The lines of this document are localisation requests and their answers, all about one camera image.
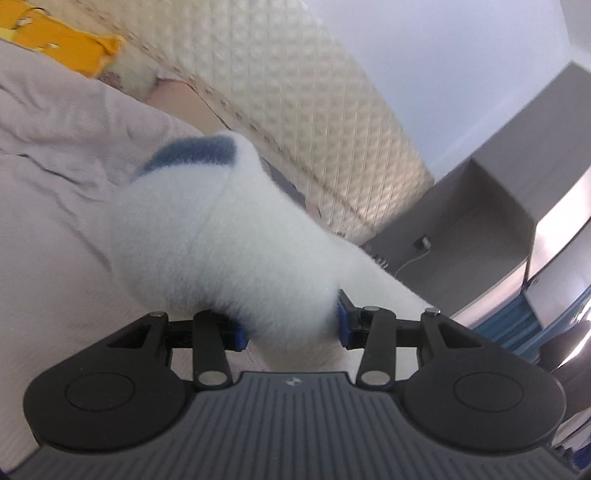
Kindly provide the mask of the grey bed duvet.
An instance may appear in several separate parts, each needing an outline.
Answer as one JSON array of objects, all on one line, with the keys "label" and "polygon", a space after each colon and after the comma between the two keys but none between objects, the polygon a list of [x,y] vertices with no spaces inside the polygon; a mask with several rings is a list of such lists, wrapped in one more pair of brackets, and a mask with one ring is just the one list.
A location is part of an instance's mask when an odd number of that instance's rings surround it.
[{"label": "grey bed duvet", "polygon": [[44,370],[143,314],[113,280],[120,185],[194,127],[51,58],[1,45],[1,466],[36,449],[22,402]]}]

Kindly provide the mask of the grey wardrobe shelf unit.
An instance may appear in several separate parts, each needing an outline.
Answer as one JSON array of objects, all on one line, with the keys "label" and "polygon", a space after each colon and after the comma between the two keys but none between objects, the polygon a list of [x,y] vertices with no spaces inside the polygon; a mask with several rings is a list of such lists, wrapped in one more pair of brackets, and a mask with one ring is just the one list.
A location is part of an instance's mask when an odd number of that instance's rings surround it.
[{"label": "grey wardrobe shelf unit", "polygon": [[590,73],[568,64],[509,123],[363,247],[464,325],[519,294],[590,218]]}]

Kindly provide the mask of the blue curtain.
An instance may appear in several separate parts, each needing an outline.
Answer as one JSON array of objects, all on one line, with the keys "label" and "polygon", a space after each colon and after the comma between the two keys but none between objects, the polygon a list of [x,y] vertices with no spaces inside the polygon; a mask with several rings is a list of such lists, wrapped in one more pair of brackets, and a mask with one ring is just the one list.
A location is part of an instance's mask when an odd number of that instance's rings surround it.
[{"label": "blue curtain", "polygon": [[542,345],[575,326],[589,308],[590,292],[585,292],[549,326],[543,327],[522,294],[475,327],[474,331],[526,361],[537,363]]}]

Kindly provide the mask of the white blue striped sweater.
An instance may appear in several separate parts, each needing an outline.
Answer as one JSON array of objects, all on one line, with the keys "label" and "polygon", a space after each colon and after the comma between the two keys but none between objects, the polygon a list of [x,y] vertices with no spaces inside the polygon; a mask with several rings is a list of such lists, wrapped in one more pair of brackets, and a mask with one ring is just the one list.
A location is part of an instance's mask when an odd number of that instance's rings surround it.
[{"label": "white blue striped sweater", "polygon": [[338,338],[339,295],[416,320],[428,304],[325,230],[231,132],[158,150],[109,207],[114,276],[148,310],[211,309],[245,328],[273,371],[358,370]]}]

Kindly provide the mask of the cream quilted headboard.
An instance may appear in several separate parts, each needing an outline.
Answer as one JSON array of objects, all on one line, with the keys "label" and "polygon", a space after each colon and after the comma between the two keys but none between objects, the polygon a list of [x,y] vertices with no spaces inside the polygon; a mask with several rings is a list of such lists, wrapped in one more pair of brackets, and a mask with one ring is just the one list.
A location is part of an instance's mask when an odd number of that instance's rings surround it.
[{"label": "cream quilted headboard", "polygon": [[335,233],[376,234],[434,183],[394,111],[300,1],[46,1],[126,48],[113,69],[146,94],[157,69],[190,85],[320,208]]}]

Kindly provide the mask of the yellow cloth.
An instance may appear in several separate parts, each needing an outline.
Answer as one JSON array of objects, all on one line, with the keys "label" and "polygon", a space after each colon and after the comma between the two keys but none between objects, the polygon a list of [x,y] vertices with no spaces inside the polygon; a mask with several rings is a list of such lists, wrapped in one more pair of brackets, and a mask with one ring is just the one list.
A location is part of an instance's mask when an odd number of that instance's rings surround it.
[{"label": "yellow cloth", "polygon": [[125,44],[116,34],[75,29],[27,1],[1,2],[1,39],[42,53],[88,78],[98,77]]}]

